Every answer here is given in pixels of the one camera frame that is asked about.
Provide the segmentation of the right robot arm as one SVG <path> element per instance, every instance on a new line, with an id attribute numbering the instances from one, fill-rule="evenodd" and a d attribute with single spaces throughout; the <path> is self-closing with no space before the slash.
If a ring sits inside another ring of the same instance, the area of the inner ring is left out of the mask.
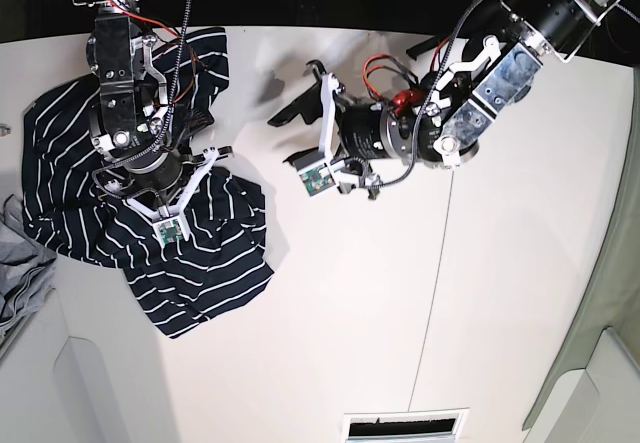
<path id="1" fill-rule="evenodd" d="M 186 208 L 221 155 L 215 148 L 199 155 L 187 149 L 213 118 L 195 106 L 195 80 L 179 87 L 180 72 L 196 77 L 206 65 L 181 28 L 168 44 L 176 58 L 171 73 L 157 68 L 157 22 L 140 13 L 140 0 L 72 1 L 97 9 L 86 44 L 87 63 L 99 82 L 89 133 L 104 162 L 93 171 L 93 182 L 155 228 L 185 232 Z"/>

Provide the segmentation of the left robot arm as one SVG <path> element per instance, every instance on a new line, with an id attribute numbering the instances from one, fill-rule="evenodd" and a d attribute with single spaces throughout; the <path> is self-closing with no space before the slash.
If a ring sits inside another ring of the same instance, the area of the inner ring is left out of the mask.
<path id="1" fill-rule="evenodd" d="M 367 84 L 366 97 L 356 98 L 312 60 L 314 84 L 269 123 L 282 127 L 301 118 L 320 124 L 318 144 L 288 159 L 308 194 L 363 189 L 375 199 L 386 181 L 373 161 L 397 159 L 407 170 L 469 161 L 498 114 L 527 95 L 544 56 L 570 61 L 621 1 L 473 0 L 436 43 L 425 75 L 385 53 L 364 62 L 364 79 L 384 70 L 405 82 L 396 95 Z"/>

